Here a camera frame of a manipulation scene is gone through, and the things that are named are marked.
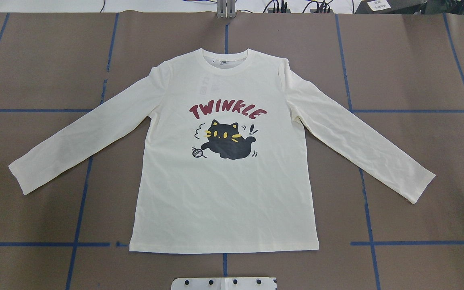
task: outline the white long-sleeve shirt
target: white long-sleeve shirt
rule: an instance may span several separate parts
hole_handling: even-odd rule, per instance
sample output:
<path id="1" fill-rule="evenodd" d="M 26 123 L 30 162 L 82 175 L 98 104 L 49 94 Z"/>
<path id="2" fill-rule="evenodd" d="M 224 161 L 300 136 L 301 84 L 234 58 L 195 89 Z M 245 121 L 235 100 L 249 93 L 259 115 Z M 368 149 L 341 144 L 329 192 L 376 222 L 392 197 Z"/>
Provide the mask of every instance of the white long-sleeve shirt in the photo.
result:
<path id="1" fill-rule="evenodd" d="M 304 126 L 411 203 L 435 176 L 287 59 L 203 49 L 164 61 L 9 168 L 26 195 L 147 116 L 130 251 L 318 249 Z"/>

